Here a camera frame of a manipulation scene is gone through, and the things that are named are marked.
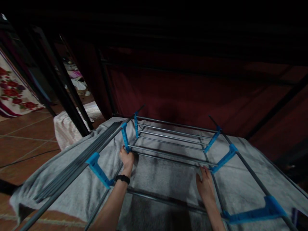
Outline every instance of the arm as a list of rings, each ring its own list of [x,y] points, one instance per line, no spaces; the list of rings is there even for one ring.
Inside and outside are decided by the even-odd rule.
[[[213,231],[225,231],[225,225],[221,220],[219,210],[216,205],[212,176],[210,171],[205,167],[200,167],[202,180],[199,174],[196,174],[198,192],[203,200],[206,211],[212,225]]]
[[[130,178],[134,164],[134,155],[131,152],[127,154],[124,146],[121,148],[119,155],[124,166],[121,175]],[[124,181],[118,180],[116,182],[91,230],[116,230],[127,186],[127,183]]]

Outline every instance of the hand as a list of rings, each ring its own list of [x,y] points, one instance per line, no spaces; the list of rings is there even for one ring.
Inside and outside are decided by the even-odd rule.
[[[212,176],[211,172],[205,166],[201,167],[200,170],[202,173],[202,179],[200,178],[199,174],[196,174],[196,182],[198,192],[206,206],[207,203],[214,202],[215,203],[215,196],[214,196],[214,187],[212,184]]]
[[[132,171],[134,165],[134,154],[129,152],[127,154],[126,150],[124,149],[124,145],[120,150],[119,156],[123,162],[124,169],[128,170],[129,172]]]

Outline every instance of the red curtain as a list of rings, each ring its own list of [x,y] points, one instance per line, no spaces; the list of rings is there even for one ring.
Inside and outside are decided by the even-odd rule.
[[[92,44],[66,39],[104,117],[112,116]],[[128,117],[142,104],[141,116],[214,129],[211,115],[225,133],[244,137],[291,89],[261,82],[222,79],[218,76],[274,78],[297,82],[308,68],[222,58],[139,51],[102,50],[105,59],[120,63],[207,71],[217,77],[108,66],[110,88],[118,115]],[[275,160],[307,136],[307,91],[303,90],[266,124],[251,142]]]

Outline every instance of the terracotta tile floor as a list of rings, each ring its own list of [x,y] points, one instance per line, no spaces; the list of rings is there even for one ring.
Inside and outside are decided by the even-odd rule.
[[[85,97],[81,100],[86,104],[93,101],[93,97]],[[57,114],[63,111],[60,104],[52,108]],[[94,127],[97,128],[102,122],[96,121]],[[58,148],[53,118],[46,109],[0,122],[0,166]],[[0,179],[20,185],[59,152],[60,150],[56,150],[0,168]],[[0,193],[0,230],[12,230],[17,225],[15,212],[9,204],[9,199],[10,196]],[[78,218],[56,211],[47,211],[30,230],[83,230],[84,226],[85,223]]]

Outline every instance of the black wristwatch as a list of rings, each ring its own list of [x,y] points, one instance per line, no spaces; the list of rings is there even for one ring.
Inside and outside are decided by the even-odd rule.
[[[115,177],[115,182],[117,180],[125,181],[127,184],[129,184],[131,182],[131,180],[127,176],[125,176],[125,175],[117,175]]]

